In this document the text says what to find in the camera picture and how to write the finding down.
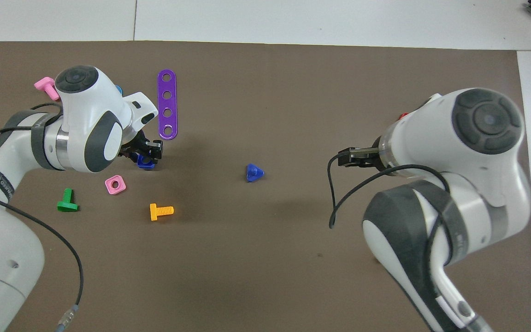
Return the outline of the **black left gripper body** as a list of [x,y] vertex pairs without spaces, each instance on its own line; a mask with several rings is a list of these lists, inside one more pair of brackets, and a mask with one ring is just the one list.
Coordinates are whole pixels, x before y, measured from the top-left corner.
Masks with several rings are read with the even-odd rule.
[[118,157],[127,158],[129,154],[140,154],[143,156],[143,158],[149,158],[149,150],[147,145],[148,141],[149,140],[146,138],[144,132],[140,130],[137,132],[137,134],[135,134],[132,140],[120,147],[118,151]]

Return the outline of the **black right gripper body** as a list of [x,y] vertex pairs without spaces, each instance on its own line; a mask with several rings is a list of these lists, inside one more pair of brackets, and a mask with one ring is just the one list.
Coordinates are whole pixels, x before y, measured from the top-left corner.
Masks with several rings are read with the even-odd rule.
[[382,161],[378,147],[355,148],[353,150],[353,164],[360,168],[374,167],[382,169]]

